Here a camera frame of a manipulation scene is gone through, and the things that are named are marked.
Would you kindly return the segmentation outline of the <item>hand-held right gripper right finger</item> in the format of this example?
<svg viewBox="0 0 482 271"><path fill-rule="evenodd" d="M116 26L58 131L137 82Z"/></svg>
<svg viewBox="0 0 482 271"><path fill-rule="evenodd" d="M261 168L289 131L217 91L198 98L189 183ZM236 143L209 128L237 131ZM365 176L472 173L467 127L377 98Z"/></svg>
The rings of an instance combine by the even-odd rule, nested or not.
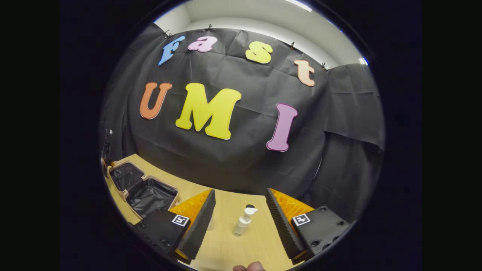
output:
<svg viewBox="0 0 482 271"><path fill-rule="evenodd" d="M265 199L293 265L329 252L356 225L356 220L346 220L326 205L314 208L270 187Z"/></svg>

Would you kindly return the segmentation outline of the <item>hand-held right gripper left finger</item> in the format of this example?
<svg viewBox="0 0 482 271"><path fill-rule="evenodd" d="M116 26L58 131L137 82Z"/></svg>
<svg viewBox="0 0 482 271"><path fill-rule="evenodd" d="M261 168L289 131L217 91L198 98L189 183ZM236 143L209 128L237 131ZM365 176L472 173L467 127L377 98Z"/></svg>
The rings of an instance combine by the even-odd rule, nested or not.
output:
<svg viewBox="0 0 482 271"><path fill-rule="evenodd" d="M152 211L134 224L134 232L162 257L190 264L203 243L215 205L215 190L207 189L169 210Z"/></svg>

